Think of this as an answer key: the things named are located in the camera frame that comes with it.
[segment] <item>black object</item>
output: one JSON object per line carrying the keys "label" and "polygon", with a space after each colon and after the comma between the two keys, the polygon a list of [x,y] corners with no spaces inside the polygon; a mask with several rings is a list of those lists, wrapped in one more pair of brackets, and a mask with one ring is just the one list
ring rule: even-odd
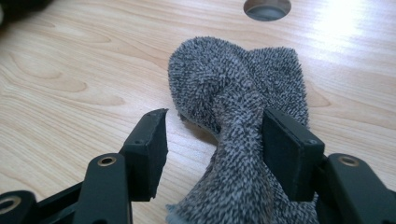
{"label": "black object", "polygon": [[155,198],[166,163],[166,111],[143,116],[120,153],[90,162],[83,182],[39,203],[29,191],[0,195],[0,223],[133,223],[130,201]]}
{"label": "black object", "polygon": [[3,9],[32,9],[46,4],[49,0],[0,0]]}
{"label": "black object", "polygon": [[[0,223],[132,223],[130,201],[155,197],[166,162],[165,114],[147,113],[119,154],[90,162],[82,183],[40,203],[29,191],[0,195]],[[396,193],[366,162],[345,154],[325,157],[317,137],[273,109],[264,111],[262,130],[264,161],[291,201],[312,201],[318,194],[321,224],[396,223]]]}
{"label": "black object", "polygon": [[368,164],[345,154],[323,155],[324,144],[303,125],[274,109],[264,110],[264,162],[291,201],[318,194],[321,224],[396,224],[395,193]]}

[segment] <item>wood grain surface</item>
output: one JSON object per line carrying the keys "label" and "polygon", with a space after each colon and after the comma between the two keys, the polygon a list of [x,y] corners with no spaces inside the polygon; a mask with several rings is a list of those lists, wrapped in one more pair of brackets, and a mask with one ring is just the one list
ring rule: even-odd
{"label": "wood grain surface", "polygon": [[0,31],[0,194],[38,200],[83,180],[118,152],[147,112],[169,108],[169,154],[157,197],[135,223],[164,223],[165,205],[199,180],[216,147],[183,124],[167,81],[185,40],[214,36],[245,49],[294,48],[312,132],[326,153],[367,161],[396,190],[396,6],[391,0],[294,0],[279,21],[254,21],[241,0],[54,0]]}

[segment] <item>knitted sock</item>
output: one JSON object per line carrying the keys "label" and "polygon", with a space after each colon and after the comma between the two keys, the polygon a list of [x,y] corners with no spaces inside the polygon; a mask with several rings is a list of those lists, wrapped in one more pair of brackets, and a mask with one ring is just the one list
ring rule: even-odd
{"label": "knitted sock", "polygon": [[247,51],[197,37],[172,55],[169,84],[180,115],[219,141],[201,180],[168,206],[170,224],[318,223],[315,203],[290,202],[262,158],[264,108],[308,122],[293,49]]}

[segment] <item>gray sock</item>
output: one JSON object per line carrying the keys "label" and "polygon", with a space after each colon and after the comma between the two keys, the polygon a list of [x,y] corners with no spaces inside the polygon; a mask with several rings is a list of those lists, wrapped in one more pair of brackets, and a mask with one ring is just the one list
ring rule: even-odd
{"label": "gray sock", "polygon": [[197,37],[172,55],[169,84],[180,115],[219,141],[201,180],[168,206],[169,223],[318,223],[315,203],[290,202],[262,159],[264,108],[308,122],[293,49],[247,51]]}

